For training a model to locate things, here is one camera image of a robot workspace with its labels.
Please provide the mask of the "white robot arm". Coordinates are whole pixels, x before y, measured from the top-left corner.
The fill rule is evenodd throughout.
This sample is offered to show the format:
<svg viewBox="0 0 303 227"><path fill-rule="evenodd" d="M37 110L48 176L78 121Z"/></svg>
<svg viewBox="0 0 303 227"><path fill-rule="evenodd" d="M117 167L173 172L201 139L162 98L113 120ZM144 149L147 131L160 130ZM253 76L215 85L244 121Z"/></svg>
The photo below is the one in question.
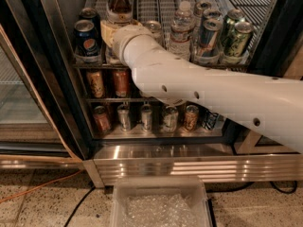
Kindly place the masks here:
<svg viewBox="0 0 303 227"><path fill-rule="evenodd" d="M190 101L303 152L303 82L206 68L165 50L144 26L100 22L135 86L167 104Z"/></svg>

